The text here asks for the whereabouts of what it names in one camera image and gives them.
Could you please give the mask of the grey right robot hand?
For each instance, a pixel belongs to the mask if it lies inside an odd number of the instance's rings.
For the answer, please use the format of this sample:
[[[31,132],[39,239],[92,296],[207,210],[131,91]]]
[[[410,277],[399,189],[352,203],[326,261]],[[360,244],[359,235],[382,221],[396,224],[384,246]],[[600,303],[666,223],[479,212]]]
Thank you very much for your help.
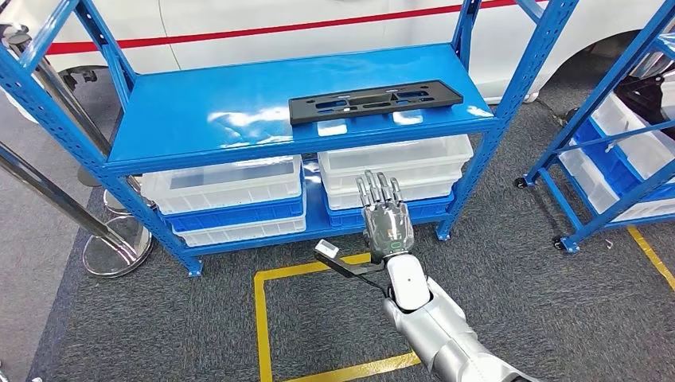
[[[414,244],[414,232],[397,179],[366,170],[356,184],[371,262],[379,264],[388,257],[408,254]]]

